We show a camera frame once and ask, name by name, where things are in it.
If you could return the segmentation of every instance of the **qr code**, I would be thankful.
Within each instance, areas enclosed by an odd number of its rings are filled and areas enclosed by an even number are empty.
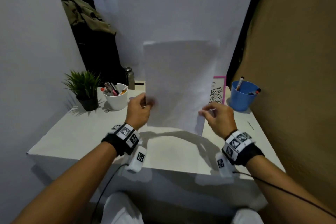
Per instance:
[[[143,155],[141,152],[139,152],[138,157],[136,158],[138,161],[143,162],[145,158],[145,155]]]
[[[233,148],[237,149],[237,147],[240,145],[240,142],[238,142],[235,138],[230,142],[230,145],[233,146]]]
[[[118,129],[121,125],[115,125],[112,129]]]
[[[226,149],[226,153],[229,155],[230,158],[232,158],[233,150],[230,147]]]
[[[132,134],[129,140],[131,140],[132,144],[134,144],[137,141],[137,136],[135,134]]]
[[[247,139],[252,139],[252,137],[251,137],[248,133],[246,133],[246,132],[244,132],[243,135],[244,135]]]
[[[218,164],[218,167],[219,167],[219,168],[224,167],[224,162],[223,162],[222,159],[217,160],[217,164]]]
[[[120,131],[122,134],[124,134],[125,136],[128,135],[129,132],[131,132],[127,127],[123,127],[123,129]]]
[[[245,137],[243,134],[239,134],[239,135],[237,135],[237,138],[240,140],[240,141],[242,141],[242,142],[245,142],[248,138],[247,137]]]

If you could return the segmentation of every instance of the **olive green cloth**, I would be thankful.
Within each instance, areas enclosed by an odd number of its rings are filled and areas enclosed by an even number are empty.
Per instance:
[[[102,16],[92,6],[82,0],[61,0],[71,26],[86,23],[93,31],[103,31],[115,35],[116,30],[103,21]]]

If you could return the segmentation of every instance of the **black cable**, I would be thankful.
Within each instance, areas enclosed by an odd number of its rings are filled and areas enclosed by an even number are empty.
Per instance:
[[[261,182],[263,182],[263,183],[266,183],[267,185],[269,185],[269,186],[271,186],[271,187],[273,187],[273,188],[279,189],[279,190],[281,190],[281,191],[283,191],[283,192],[285,192],[285,193],[287,193],[287,194],[290,194],[290,195],[292,195],[292,196],[294,196],[294,197],[297,197],[298,199],[301,199],[302,201],[305,201],[305,202],[308,203],[308,204],[311,204],[312,206],[315,206],[316,208],[322,210],[323,212],[329,214],[330,216],[332,216],[332,217],[334,217],[334,218],[336,219],[336,215],[334,215],[333,213],[327,211],[326,209],[322,208],[321,206],[319,206],[319,205],[317,205],[317,204],[315,204],[315,203],[313,203],[313,202],[311,202],[311,201],[309,201],[309,200],[307,200],[307,199],[305,199],[305,198],[303,198],[303,197],[301,197],[301,196],[298,196],[298,195],[296,195],[296,194],[294,194],[294,193],[292,193],[292,192],[290,192],[290,191],[288,191],[288,190],[285,190],[285,189],[283,189],[283,188],[280,188],[280,187],[278,187],[278,186],[276,186],[276,185],[274,185],[274,184],[271,184],[271,183],[269,183],[269,182],[267,182],[267,181],[264,181],[263,179],[260,179],[260,178],[258,178],[258,177],[256,177],[256,176],[253,176],[253,175],[249,175],[249,174],[242,173],[242,172],[237,172],[237,171],[233,171],[233,173],[234,173],[234,174],[247,175],[247,176],[252,177],[253,179],[256,179],[256,180],[258,180],[258,181],[261,181]]]
[[[98,202],[97,202],[97,204],[96,204],[96,207],[94,208],[94,211],[93,211],[92,216],[91,216],[90,224],[92,224],[93,217],[94,217],[94,215],[95,215],[95,213],[96,213],[96,210],[97,210],[99,201],[100,201],[100,199],[102,198],[102,196],[103,196],[103,194],[104,194],[104,192],[105,192],[105,190],[106,190],[108,184],[110,183],[110,181],[112,180],[112,178],[114,177],[114,175],[115,175],[115,174],[119,171],[119,169],[122,168],[123,166],[129,166],[129,164],[122,164],[122,165],[120,165],[120,167],[117,168],[117,170],[114,172],[114,174],[113,174],[113,175],[111,176],[111,178],[108,180],[108,182],[107,182],[105,188],[103,189],[103,192],[100,194],[100,197],[99,197],[99,199],[98,199]]]

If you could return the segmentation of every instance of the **blue cup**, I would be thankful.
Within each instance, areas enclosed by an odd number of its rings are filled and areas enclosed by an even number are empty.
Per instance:
[[[240,90],[237,91],[238,81],[232,82],[231,87],[231,98],[229,106],[235,111],[244,112],[246,111],[250,104],[253,102],[257,95],[248,95],[247,93],[255,92],[259,87],[251,82],[243,81]]]

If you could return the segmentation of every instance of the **person's leg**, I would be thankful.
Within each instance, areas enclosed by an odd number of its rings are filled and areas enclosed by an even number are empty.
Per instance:
[[[108,197],[104,205],[101,224],[144,224],[142,214],[129,197],[116,192]]]
[[[246,208],[236,212],[231,224],[263,224],[263,220],[256,211]]]

